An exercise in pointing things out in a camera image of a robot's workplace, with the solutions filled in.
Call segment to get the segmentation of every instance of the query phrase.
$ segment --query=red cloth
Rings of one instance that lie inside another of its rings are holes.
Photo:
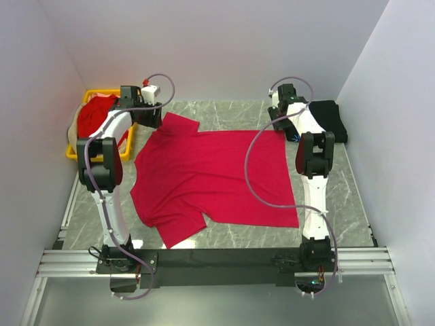
[[[78,138],[86,138],[97,131],[106,120],[107,113],[118,97],[112,94],[108,97],[96,96],[89,100],[88,104],[82,107],[77,117]],[[121,144],[128,136],[128,131],[122,136],[118,144]]]
[[[167,248],[220,223],[298,227],[296,209],[274,209],[249,192],[243,163],[257,130],[198,132],[199,123],[167,113],[135,160],[131,190],[139,218]],[[249,179],[265,200],[294,204],[283,133],[266,131],[249,161]]]

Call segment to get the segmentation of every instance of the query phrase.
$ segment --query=yellow basket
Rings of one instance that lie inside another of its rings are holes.
[[[110,95],[110,94],[115,94],[115,95],[120,95],[120,90],[88,90],[86,93],[84,93],[83,96],[83,103],[87,103],[88,102],[88,98],[89,96],[91,96],[94,93],[101,93],[104,95]],[[121,161],[128,161],[130,159],[131,156],[131,151],[133,149],[133,130],[136,127],[136,123],[134,123],[129,129],[128,129],[128,136],[127,136],[127,146],[125,149],[124,153],[120,153],[120,158]],[[68,158],[71,158],[72,160],[77,161],[77,154],[74,152],[74,149],[72,148],[71,145],[68,145],[67,148],[67,152],[65,153],[65,155]],[[91,158],[90,159],[92,162],[102,162],[103,161],[103,156],[97,156],[95,158]]]

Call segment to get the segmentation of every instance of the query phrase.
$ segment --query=black folded clothing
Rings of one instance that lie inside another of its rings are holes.
[[[336,143],[347,143],[347,131],[341,121],[338,105],[334,101],[313,101],[309,108],[315,121],[325,131],[332,131],[334,133]],[[298,131],[291,122],[290,124],[291,126],[286,130],[287,139],[299,141],[300,135]]]

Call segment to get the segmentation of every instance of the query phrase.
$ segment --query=white wall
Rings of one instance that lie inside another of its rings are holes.
[[[158,71],[199,100],[265,98],[289,74],[336,99],[387,0],[40,2],[89,88]]]
[[[390,0],[340,96],[375,235],[415,325],[435,325],[435,2]]]
[[[67,126],[84,85],[34,0],[0,1],[0,325],[18,325],[75,176]]]

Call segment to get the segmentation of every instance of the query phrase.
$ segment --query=marble floor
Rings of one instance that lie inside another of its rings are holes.
[[[164,111],[170,111],[199,121],[199,130],[255,130],[269,122],[266,101],[190,101],[172,102]],[[122,212],[136,248],[164,248],[155,228],[148,228],[138,218],[130,190],[135,183],[133,163],[153,129],[138,126],[135,130],[133,157],[123,162],[124,179],[120,186]],[[300,175],[294,167],[297,143],[286,143],[288,170],[297,204],[304,202]],[[68,231],[63,249],[87,249],[101,246],[103,229],[94,200],[86,188],[78,184],[75,200],[68,217]],[[326,191],[328,218],[332,222],[340,247],[371,247],[373,241],[360,195],[352,175],[343,144],[334,148],[334,165]],[[249,225],[215,223],[205,217],[207,228],[174,248],[262,248],[298,247],[304,226],[304,212],[298,211],[300,227],[272,228]]]

